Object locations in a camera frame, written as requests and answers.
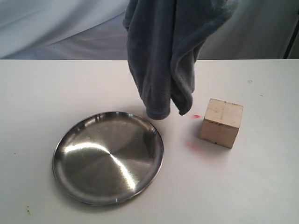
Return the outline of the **pale wooden cube block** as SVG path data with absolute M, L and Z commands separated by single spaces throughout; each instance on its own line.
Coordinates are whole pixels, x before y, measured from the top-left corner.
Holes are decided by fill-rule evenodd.
M 242 105 L 210 99 L 199 138 L 231 149 L 240 129 L 242 113 Z

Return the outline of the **white backdrop sheet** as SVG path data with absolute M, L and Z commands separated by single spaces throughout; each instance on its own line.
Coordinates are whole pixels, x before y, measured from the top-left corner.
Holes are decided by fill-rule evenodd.
M 0 57 L 125 60 L 127 6 L 126 0 L 3 0 Z M 199 58 L 281 59 L 298 19 L 296 0 L 241 0 Z

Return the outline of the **round stainless steel plate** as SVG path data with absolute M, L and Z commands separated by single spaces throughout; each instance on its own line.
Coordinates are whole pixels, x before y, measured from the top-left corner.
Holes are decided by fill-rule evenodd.
M 157 176 L 163 139 L 149 121 L 129 112 L 103 112 L 74 125 L 52 158 L 58 186 L 92 206 L 126 202 Z

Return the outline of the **grey-blue fleece towel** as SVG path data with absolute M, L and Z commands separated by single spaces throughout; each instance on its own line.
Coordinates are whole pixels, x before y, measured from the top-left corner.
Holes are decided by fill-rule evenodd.
M 200 49 L 237 5 L 236 0 L 129 2 L 123 20 L 128 65 L 148 117 L 168 117 L 171 103 L 180 115 L 190 111 Z

